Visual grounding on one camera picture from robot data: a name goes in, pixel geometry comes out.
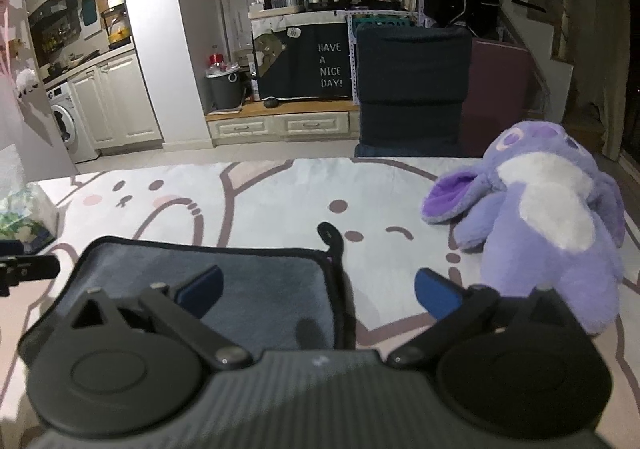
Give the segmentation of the dark blue fabric chair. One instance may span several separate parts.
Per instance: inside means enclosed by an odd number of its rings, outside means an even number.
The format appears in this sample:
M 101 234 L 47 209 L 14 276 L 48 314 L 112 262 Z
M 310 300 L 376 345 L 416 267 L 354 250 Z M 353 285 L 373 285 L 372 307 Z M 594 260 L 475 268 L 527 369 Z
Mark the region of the dark blue fabric chair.
M 458 157 L 472 36 L 461 27 L 357 32 L 356 157 Z

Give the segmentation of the white washing machine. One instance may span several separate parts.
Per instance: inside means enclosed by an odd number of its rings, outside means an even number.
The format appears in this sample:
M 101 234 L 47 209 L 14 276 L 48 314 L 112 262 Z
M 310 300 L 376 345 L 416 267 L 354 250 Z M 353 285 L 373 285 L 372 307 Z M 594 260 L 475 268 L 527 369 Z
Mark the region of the white washing machine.
M 99 151 L 92 145 L 70 86 L 62 83 L 51 88 L 47 91 L 47 97 L 70 159 L 75 164 L 96 160 L 100 156 Z

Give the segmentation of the black computer mouse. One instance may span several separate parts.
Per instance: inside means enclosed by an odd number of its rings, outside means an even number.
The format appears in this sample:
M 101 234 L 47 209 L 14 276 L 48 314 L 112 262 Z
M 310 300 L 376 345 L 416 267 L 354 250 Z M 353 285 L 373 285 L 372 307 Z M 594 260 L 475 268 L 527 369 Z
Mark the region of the black computer mouse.
M 264 107 L 267 109 L 277 108 L 278 105 L 279 105 L 279 101 L 277 99 L 267 98 L 264 100 Z

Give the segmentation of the cream drawer bench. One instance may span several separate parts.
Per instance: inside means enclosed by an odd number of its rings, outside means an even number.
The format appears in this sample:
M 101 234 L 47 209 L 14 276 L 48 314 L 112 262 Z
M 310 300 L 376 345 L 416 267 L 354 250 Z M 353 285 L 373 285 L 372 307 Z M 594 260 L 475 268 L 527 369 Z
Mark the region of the cream drawer bench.
M 357 139 L 359 106 L 352 100 L 285 102 L 266 108 L 247 101 L 241 108 L 205 117 L 215 146 L 262 142 Z

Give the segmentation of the grey trash bin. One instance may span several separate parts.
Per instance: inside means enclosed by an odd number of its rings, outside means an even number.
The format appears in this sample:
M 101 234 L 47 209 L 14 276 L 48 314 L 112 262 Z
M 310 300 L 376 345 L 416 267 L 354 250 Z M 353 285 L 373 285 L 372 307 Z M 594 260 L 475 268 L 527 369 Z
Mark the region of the grey trash bin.
M 233 110 L 244 100 L 244 76 L 238 68 L 208 73 L 206 82 L 214 110 Z

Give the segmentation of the maroon panel board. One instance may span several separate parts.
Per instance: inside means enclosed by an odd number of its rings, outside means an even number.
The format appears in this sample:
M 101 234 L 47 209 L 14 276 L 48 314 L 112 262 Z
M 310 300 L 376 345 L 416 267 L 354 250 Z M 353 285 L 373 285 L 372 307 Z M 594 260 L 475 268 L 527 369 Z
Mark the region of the maroon panel board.
M 459 132 L 465 156 L 482 156 L 506 128 L 521 120 L 531 72 L 532 57 L 526 48 L 473 39 Z

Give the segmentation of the purple plush bunny toy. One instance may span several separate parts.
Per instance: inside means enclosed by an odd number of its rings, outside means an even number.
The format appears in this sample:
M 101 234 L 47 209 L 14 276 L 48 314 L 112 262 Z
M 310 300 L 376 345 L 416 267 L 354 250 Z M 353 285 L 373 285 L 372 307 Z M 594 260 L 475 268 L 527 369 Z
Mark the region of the purple plush bunny toy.
M 437 179 L 421 215 L 453 221 L 459 249 L 482 253 L 480 281 L 503 296 L 552 287 L 590 335 L 620 312 L 620 187 L 558 124 L 506 129 L 478 163 Z

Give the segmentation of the green tissue pack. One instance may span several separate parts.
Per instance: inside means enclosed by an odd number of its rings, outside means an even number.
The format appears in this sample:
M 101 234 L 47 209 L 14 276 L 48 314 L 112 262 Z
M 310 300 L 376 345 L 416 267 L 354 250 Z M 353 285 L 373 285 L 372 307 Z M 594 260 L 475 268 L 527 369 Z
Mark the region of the green tissue pack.
M 58 209 L 38 183 L 29 183 L 1 201 L 1 240 L 18 241 L 35 254 L 56 239 Z

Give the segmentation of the white kitchen cabinets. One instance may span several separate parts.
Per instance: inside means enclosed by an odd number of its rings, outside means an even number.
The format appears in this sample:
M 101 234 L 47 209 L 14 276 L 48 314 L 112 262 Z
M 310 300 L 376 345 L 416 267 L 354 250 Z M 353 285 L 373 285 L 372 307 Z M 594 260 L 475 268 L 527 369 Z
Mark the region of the white kitchen cabinets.
M 119 53 L 67 79 L 94 149 L 162 140 L 137 53 Z

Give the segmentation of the black have a nice day cabinet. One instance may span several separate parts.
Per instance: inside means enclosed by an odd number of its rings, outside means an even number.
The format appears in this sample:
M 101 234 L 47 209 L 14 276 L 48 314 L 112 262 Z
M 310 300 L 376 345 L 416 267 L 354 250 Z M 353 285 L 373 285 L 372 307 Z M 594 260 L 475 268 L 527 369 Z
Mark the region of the black have a nice day cabinet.
M 347 16 L 301 12 L 252 22 L 257 86 L 262 100 L 352 97 Z

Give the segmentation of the grey microfibre towel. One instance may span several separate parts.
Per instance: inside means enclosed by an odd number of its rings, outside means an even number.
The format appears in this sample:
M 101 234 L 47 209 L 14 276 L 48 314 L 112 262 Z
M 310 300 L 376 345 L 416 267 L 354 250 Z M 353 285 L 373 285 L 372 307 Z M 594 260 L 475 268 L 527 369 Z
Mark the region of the grey microfibre towel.
M 342 252 L 226 249 L 103 237 L 77 261 L 60 295 L 23 334 L 26 365 L 70 308 L 99 287 L 141 327 L 138 298 L 154 283 L 203 325 L 259 356 L 266 349 L 350 349 L 352 301 Z

